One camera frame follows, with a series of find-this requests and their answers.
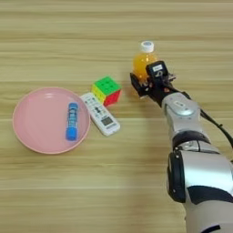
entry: white remote control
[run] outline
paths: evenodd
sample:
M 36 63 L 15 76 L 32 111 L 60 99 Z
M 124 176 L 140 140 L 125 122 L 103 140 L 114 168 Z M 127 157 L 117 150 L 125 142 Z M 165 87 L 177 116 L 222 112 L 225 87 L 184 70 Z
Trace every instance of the white remote control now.
M 110 136 L 120 129 L 120 124 L 93 93 L 86 93 L 81 96 L 81 99 L 86 104 L 92 120 L 105 136 Z

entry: plate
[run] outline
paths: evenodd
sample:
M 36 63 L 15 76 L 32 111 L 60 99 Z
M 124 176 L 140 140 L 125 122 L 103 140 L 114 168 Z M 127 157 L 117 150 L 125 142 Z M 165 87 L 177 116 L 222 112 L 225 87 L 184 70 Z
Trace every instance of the plate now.
M 66 140 L 68 105 L 78 104 L 78 139 Z M 25 96 L 16 106 L 13 128 L 28 148 L 43 154 L 60 154 L 77 147 L 86 137 L 90 115 L 75 93 L 59 87 L 38 89 Z

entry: black cable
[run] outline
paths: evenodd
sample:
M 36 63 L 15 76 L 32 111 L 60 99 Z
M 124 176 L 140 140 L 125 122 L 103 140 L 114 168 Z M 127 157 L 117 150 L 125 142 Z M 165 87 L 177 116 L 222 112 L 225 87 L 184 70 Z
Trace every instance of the black cable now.
M 180 92 L 179 90 L 175 89 L 172 85 L 170 84 L 165 84 L 164 87 L 170 89 L 171 91 L 174 92 L 179 92 L 186 96 L 188 99 L 191 99 L 188 93 L 186 92 Z M 225 135 L 225 137 L 228 139 L 228 142 L 230 143 L 231 147 L 233 148 L 233 137 L 229 134 L 229 132 L 223 127 L 222 124 L 217 123 L 210 115 L 208 115 L 203 109 L 200 109 L 200 115 L 206 119 L 207 121 L 211 122 L 213 125 L 215 125 L 218 129 L 221 130 L 221 132 Z

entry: bottle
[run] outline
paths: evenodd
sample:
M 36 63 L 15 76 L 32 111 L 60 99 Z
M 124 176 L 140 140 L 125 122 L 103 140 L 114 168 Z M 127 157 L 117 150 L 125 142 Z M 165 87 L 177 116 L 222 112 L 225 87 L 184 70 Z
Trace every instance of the bottle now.
M 143 41 L 141 43 L 141 53 L 136 55 L 133 61 L 133 73 L 137 76 L 141 83 L 147 81 L 148 75 L 146 71 L 147 65 L 157 61 L 154 53 L 154 43 L 151 41 Z

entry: wooden table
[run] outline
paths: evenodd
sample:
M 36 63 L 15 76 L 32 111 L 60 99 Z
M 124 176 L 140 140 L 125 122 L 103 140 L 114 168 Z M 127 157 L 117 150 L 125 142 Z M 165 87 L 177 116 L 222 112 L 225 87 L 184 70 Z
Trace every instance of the wooden table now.
M 170 143 L 161 109 L 129 82 L 139 42 L 233 134 L 233 3 L 226 0 L 0 1 L 0 231 L 180 233 L 185 212 L 166 192 Z M 112 76 L 122 96 L 110 111 L 121 130 L 92 124 L 80 147 L 45 156 L 22 146 L 12 113 L 25 94 L 61 86 L 79 95 Z M 221 133 L 203 121 L 229 158 Z

